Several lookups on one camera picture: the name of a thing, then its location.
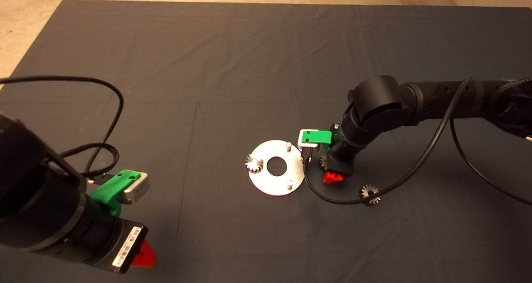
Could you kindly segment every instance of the black cord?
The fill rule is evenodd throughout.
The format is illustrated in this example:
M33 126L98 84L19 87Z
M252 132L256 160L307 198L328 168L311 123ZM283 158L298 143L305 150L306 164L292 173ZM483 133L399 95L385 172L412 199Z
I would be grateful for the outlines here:
M113 156L113 162L111 162L108 166L105 166L101 169L80 173L83 177L95 177L98 175L103 175L109 172L110 170L112 170L114 166L116 166L116 163L118 162L118 160L120 159L120 153L118 153L118 150L116 150L116 148L114 148L112 145L109 145L107 143L89 143L89 144L81 145L74 149L70 149L65 152L59 153L59 156L61 156L62 158L67 158L69 156L76 155L78 153L81 153L85 150L92 149L92 148L105 149L109 151Z
M369 197L359 198L359 199L354 199L354 200L336 200L336 199L331 199L331 198L329 198L327 196L324 196L323 194L318 192L316 190L316 188L314 188L314 186L310 182L310 179L308 178L308 174L307 174L307 171L306 171L306 165L308 164L308 161L306 159L303 159L303 173L304 173L304 176L305 176L305 181L308 184L308 187L310 188L310 190L312 190L312 192L314 192L314 194L316 194L322 200L325 200L325 201L327 201L329 203L339 204L339 205L354 205L354 204L360 204L360 203L367 203L367 202L369 202L369 200L378 198L378 197L380 197L380 196L382 196L384 194L387 194L388 192L391 192L392 190L395 190L399 186L403 185L403 183L405 183L408 179L410 179L412 176L414 176L414 174L420 169L420 167L423 165L423 163L427 160L427 158L429 157L429 155L433 151L436 143L439 140L439 137L441 136L441 134L443 133L443 130L445 129L445 126L447 125L447 122L451 118L451 114L454 111L454 107L456 107L456 103L458 103L458 100L460 99L460 95L462 94L463 90L465 89L465 87L467 86L467 84L469 83L470 80L471 80L471 78L467 77L460 83L460 85L458 86L458 89L456 90L456 93L454 94L454 96L452 97L452 99L451 99L451 101L449 103L449 107L447 107L447 110L445 111L445 114L443 115L443 118L441 118L441 122L439 123L439 125L438 125L438 127L437 127L437 129L436 129L436 131L434 133L434 136L431 139L431 142L429 142L429 145L427 146L425 151L423 151L422 155L420 156L418 161L414 164L414 166L412 166L412 168L405 175L403 175L403 177L401 177L399 180L395 181L391 185L385 187L384 189L376 192L375 194L373 194L373 195L371 195Z
M19 82L34 82L34 81L69 81L69 82L91 82L94 84L100 84L102 86L105 86L106 88L109 88L112 90L116 97L118 97L118 108L116 110L116 113L114 114L114 118L111 122L111 125L109 126L107 132L103 136L103 139L101 139L101 143L106 143L107 139L109 139L111 133L113 132L116 124L118 123L118 119L120 118L120 115L122 114L122 109L124 108L124 97L122 93L113 86L112 84L109 84L106 81L92 78L92 77L83 77L83 76L59 76L59 75L44 75L44 76L22 76L22 77L9 77L7 79L0 79L0 84L16 84ZM97 147L96 150L93 152L91 157L89 158L87 164L85 165L85 171L84 173L91 173L91 167L93 165L93 162L98 155L99 151L103 147Z
M529 200L526 200L524 198L521 198L515 194L512 194L511 192L508 192L507 190L503 190L502 188L496 186L490 179L487 179L474 165L473 163L467 158L466 153L462 149L462 146L460 146L460 143L458 142L458 136L456 135L456 128L454 126L454 119L451 118L450 120L450 126L451 126L451 133L453 135L454 145L456 145L456 149L458 150L458 153L460 153L460 156L462 156L465 163L475 172L479 177L481 177L486 183L488 183L490 186L492 186L494 189L500 191L501 193L507 195L508 197L517 200L521 203L527 204L532 206L532 202Z

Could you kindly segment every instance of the metal gear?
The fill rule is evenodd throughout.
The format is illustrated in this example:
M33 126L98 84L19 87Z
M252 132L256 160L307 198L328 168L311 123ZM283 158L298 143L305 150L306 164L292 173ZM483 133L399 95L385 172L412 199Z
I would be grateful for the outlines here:
M368 198L379 192L379 189L373 185L365 185L360 189L359 195L361 198ZM380 202L380 197L369 200L366 205L377 205Z
M262 166L264 165L264 162L262 160L258 160L256 158L252 158L251 155L248 155L246 157L246 168L251 173L259 173L262 171Z
M325 165L327 164L327 154L322 154L318 160L318 165L322 171L325 171Z

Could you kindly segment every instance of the gray fabric table cover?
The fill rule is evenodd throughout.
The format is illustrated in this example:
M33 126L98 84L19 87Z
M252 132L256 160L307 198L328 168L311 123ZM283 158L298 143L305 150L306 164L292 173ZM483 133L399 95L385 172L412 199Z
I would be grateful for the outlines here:
M530 281L532 209L477 178L448 131L419 173L371 208L325 203L305 185L266 196L243 162L263 141L295 143L300 128L339 122L347 91L369 76L512 79L531 66L528 8L63 1L13 75L120 88L116 170L152 183L123 217L150 228L158 263L120 276L2 246L0 281ZM0 109L58 152L101 139L117 103L108 90L29 85L4 87ZM436 126L382 134L357 156L355 183L329 194L393 182ZM483 120L457 127L479 169L532 198L531 143ZM81 169L88 155L69 161Z

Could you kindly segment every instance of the white circular plate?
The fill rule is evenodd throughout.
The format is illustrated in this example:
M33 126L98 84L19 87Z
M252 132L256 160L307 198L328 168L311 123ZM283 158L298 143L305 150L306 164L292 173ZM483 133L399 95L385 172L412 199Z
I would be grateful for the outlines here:
M286 141L271 140L261 143L251 152L251 157L263 161L262 171L248 172L249 178L261 192L271 196L284 196L296 190L303 182L301 153L294 145L288 151ZM286 162L286 172L281 176L272 175L268 171L268 161L274 157L282 158Z

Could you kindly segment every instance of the barcode label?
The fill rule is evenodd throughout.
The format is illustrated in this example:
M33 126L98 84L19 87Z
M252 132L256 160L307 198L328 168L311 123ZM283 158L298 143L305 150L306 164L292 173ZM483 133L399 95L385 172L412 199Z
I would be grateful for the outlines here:
M131 250L131 247L133 247L133 244L137 240L137 237L138 237L138 235L140 233L140 230L141 230L140 227L135 226L135 227L133 227L131 232L129 232L129 235L128 235L126 241L124 241L124 244L120 248L120 251L118 251L118 255L116 255L116 257L114 258L113 266L115 266L117 268L122 266L126 256L129 254L129 250Z

